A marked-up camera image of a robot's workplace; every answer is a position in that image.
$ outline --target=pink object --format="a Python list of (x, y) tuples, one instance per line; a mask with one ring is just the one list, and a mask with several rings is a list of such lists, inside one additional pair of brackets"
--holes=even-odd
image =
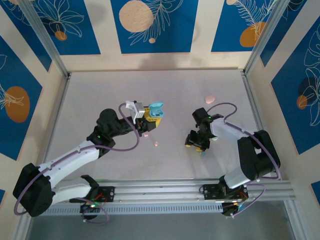
[(209, 95), (205, 98), (205, 103), (212, 104), (215, 100), (216, 100), (216, 98), (213, 95)]

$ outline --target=white line drawing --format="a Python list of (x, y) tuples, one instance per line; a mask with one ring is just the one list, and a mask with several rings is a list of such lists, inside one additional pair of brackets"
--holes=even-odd
[[(0, 70), (5, 66), (6, 60), (7, 56), (0, 54)], [(23, 106), (23, 99), (24, 97), (14, 97), (8, 94), (0, 84), (0, 109), (3, 109), (6, 105), (10, 106), (10, 104), (18, 104)]]
[[(7, 3), (6, 6), (17, 19), (29, 25), (23, 14), (22, 16), (17, 14), (21, 12), (18, 5), (8, 0), (2, 1)], [(69, 0), (34, 0), (32, 5), (42, 23), (49, 27), (57, 39), (66, 40), (67, 33), (82, 37), (83, 33), (77, 24), (83, 22), (85, 16), (69, 10)]]
[[(184, 0), (131, 0), (127, 2), (119, 12), (120, 22), (122, 26), (126, 27), (126, 22), (131, 20), (131, 24), (135, 25), (137, 31), (131, 32), (129, 39), (132, 39), (130, 46), (139, 41), (149, 41), (151, 44), (156, 42), (156, 39), (166, 30), (166, 26), (170, 27), (171, 21), (169, 14), (176, 11)], [(134, 9), (136, 12), (132, 13), (128, 19), (121, 15), (121, 11), (127, 9)]]
[(308, 49), (304, 56), (304, 65), (307, 67), (305, 74), (308, 78), (308, 87), (303, 91), (303, 97), (299, 96), (298, 107), (310, 107), (310, 126), (320, 123), (320, 24), (313, 33)]
[(277, 0), (269, 0), (268, 3), (267, 0), (264, 0), (260, 8), (257, 7), (256, 0), (227, 0), (226, 3), (238, 8), (240, 17), (246, 21), (249, 27), (254, 29), (254, 38), (257, 40), (262, 31), (262, 23), (274, 9)]
[(288, 3), (288, 6), (286, 6), (286, 8), (285, 8), (285, 10), (284, 10), (284, 12), (283, 12), (283, 14), (282, 14), (282, 17), (283, 17), (285, 20), (287, 20), (287, 19), (288, 19), (288, 14), (289, 14), (289, 12), (291, 12), (291, 11), (293, 11), (293, 12), (298, 11), (298, 10), (301, 8), (301, 6), (302, 6), (302, 4), (304, 3), (304, 1), (305, 1), (305, 0), (294, 0), (294, 1), (291, 0), (291, 1)]

